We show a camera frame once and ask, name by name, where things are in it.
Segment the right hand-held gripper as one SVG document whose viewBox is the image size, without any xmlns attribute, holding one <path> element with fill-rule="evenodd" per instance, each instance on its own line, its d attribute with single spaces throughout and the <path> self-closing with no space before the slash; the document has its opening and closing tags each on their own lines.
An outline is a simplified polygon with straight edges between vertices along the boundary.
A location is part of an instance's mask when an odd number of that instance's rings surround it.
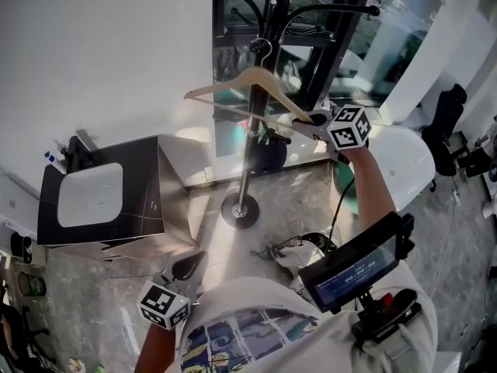
<svg viewBox="0 0 497 373">
<path fill-rule="evenodd" d="M 337 113 L 332 110 L 313 110 L 309 117 L 314 124 L 294 119 L 292 128 L 311 140 L 326 143 L 332 160 L 349 163 L 344 151 L 369 145 L 372 125 L 364 106 L 345 105 Z"/>
</svg>

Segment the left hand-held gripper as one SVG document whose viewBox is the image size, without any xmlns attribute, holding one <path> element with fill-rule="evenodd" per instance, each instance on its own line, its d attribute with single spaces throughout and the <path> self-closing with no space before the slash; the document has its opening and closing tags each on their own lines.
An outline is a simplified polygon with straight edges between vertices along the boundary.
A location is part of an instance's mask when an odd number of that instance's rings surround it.
<svg viewBox="0 0 497 373">
<path fill-rule="evenodd" d="M 163 329 L 172 330 L 198 305 L 200 286 L 209 256 L 203 250 L 172 255 L 170 264 L 145 281 L 137 299 L 141 316 Z"/>
</svg>

